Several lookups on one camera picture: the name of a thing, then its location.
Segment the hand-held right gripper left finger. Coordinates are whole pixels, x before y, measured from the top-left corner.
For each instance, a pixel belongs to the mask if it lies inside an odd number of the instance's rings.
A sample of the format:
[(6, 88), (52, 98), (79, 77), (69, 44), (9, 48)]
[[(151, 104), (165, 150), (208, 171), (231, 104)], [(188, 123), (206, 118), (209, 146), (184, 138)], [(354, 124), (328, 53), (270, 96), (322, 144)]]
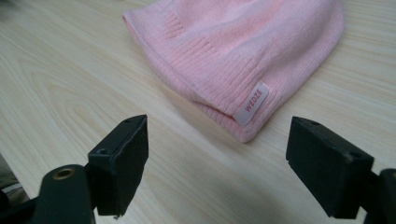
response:
[(100, 216), (126, 213), (148, 158), (147, 115), (123, 120), (88, 154), (90, 192)]

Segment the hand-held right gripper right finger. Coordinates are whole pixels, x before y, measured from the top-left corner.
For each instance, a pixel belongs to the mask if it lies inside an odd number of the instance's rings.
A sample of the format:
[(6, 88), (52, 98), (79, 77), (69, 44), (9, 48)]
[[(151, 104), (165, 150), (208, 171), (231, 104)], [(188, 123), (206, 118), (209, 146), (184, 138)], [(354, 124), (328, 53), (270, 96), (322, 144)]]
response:
[(374, 158), (322, 124), (291, 120), (286, 160), (330, 217), (378, 219)]

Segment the pink knitted beanie hat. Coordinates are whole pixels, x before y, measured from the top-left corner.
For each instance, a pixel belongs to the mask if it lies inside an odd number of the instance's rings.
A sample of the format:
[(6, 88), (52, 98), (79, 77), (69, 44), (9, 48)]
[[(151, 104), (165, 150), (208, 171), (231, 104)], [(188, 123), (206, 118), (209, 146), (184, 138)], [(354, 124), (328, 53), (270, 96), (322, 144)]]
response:
[(318, 69), (342, 0), (157, 0), (122, 15), (156, 75), (240, 142)]

